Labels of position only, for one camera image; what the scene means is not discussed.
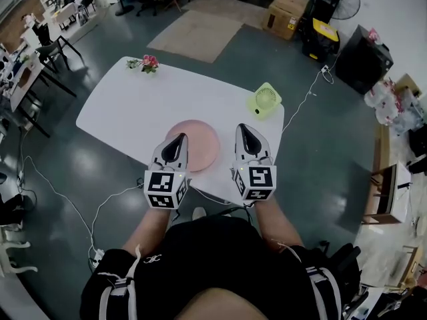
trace gray floor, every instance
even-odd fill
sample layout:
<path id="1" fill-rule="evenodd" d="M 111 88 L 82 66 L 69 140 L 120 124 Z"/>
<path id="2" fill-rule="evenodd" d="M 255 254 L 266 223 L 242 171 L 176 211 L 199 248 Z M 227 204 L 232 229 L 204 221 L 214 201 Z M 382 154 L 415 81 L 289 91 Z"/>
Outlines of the gray floor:
<path id="1" fill-rule="evenodd" d="M 146 45 L 179 17 L 179 12 L 170 9 L 157 17 L 152 17 L 151 12 L 142 13 L 141 17 L 135 13 L 115 17 L 114 9 L 109 9 L 100 25 L 75 44 L 85 65 L 75 53 L 66 51 L 72 72 L 62 66 L 60 79 L 78 98 L 54 87 L 46 91 L 37 84 L 35 90 L 44 98 L 39 122 L 51 138 L 33 129 L 23 145 L 24 157 L 32 156 L 38 170 L 77 205 L 88 223 L 100 203 L 112 193 L 134 186 L 145 169 L 145 165 L 75 126 L 92 89 L 118 59 L 150 53 L 160 63 L 252 91 L 270 82 L 283 98 L 285 123 L 320 67 L 300 53 L 299 43 L 248 26 L 238 31 L 214 64 L 147 50 Z M 326 239 L 331 241 L 333 252 L 354 241 L 359 228 L 372 168 L 376 120 L 362 97 L 338 79 L 329 85 L 320 77 L 314 92 L 317 97 L 310 96 L 282 137 L 276 160 L 276 197 L 307 247 Z M 19 133 L 14 127 L 10 132 L 0 148 L 1 169 L 10 176 L 1 187 L 3 200 L 16 191 L 13 177 Z M 29 161 L 25 176 L 26 188 L 36 191 L 38 205 L 25 217 L 25 236 L 33 246 L 16 254 L 16 261 L 34 264 L 39 272 L 24 273 L 21 279 L 53 319 L 77 319 L 80 294 L 90 276 L 89 236 L 72 206 L 52 193 Z M 181 206 L 181 220 L 189 219 L 196 205 L 206 206 L 208 213 L 223 209 L 191 190 Z M 112 199 L 102 209 L 95 227 L 97 246 L 120 247 L 146 209 L 139 189 Z"/>

